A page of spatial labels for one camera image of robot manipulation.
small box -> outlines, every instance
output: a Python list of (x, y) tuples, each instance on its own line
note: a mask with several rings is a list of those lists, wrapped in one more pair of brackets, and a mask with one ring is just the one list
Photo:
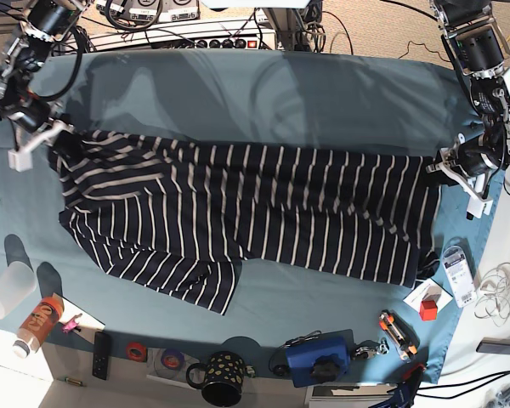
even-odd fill
[(423, 321), (436, 320), (438, 311), (439, 309), (434, 300), (423, 300), (419, 308), (419, 315), (422, 317)]

striped shirt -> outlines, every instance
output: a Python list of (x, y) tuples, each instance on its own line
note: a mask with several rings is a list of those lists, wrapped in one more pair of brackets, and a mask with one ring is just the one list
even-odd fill
[(252, 258), (404, 286), (438, 263), (440, 193), (423, 178), (432, 158), (79, 138), (49, 153), (59, 221), (77, 245), (108, 275), (220, 314)]

red tape roll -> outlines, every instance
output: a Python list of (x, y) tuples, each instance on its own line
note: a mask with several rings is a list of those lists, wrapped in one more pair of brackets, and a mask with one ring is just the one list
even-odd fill
[(127, 357), (129, 360), (144, 363), (147, 361), (147, 348), (140, 343), (127, 344)]

clear plastic cup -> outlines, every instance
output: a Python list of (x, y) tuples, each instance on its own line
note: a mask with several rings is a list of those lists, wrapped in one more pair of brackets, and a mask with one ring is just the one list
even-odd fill
[(36, 289), (36, 274), (22, 262), (12, 262), (0, 276), (0, 320)]

black mug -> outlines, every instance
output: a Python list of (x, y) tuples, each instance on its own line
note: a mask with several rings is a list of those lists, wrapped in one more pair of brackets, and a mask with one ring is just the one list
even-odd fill
[[(190, 379), (190, 372), (198, 369), (205, 372), (202, 382)], [(195, 363), (186, 372), (187, 383), (202, 390), (202, 398), (215, 406), (233, 406), (241, 400), (246, 365), (244, 360), (230, 351), (212, 354), (207, 364)]]

